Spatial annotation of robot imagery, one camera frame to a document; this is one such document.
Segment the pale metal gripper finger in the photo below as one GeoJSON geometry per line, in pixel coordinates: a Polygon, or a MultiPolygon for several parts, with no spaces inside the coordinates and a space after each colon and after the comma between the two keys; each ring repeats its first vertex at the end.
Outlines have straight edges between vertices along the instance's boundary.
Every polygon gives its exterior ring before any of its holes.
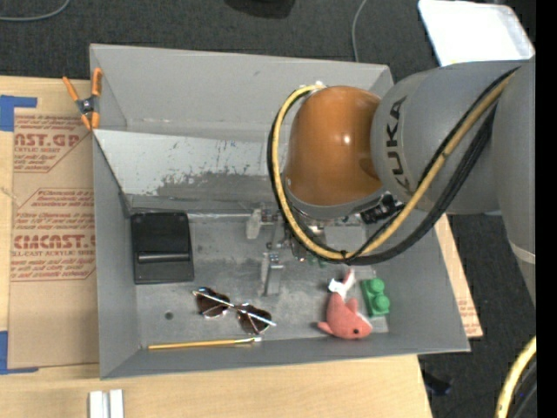
{"type": "Polygon", "coordinates": [[[276,253],[265,253],[260,266],[260,279],[264,296],[278,295],[285,263],[276,253]]]}
{"type": "Polygon", "coordinates": [[[273,225],[278,219],[278,213],[270,209],[255,209],[245,225],[247,239],[256,239],[264,226],[273,225]]]}

